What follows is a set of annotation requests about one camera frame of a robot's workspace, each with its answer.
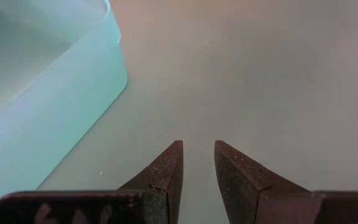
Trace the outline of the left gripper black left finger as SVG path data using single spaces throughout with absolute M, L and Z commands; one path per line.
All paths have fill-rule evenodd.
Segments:
M 177 224 L 183 142 L 118 189 L 22 191 L 0 198 L 0 224 Z

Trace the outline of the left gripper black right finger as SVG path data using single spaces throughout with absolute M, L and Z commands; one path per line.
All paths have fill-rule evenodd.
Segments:
M 224 141 L 214 160 L 230 224 L 358 224 L 358 191 L 312 192 Z

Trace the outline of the teal plastic bin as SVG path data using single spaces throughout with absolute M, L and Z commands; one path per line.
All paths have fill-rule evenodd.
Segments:
M 127 85 L 109 0 L 0 0 L 0 198 L 35 190 Z

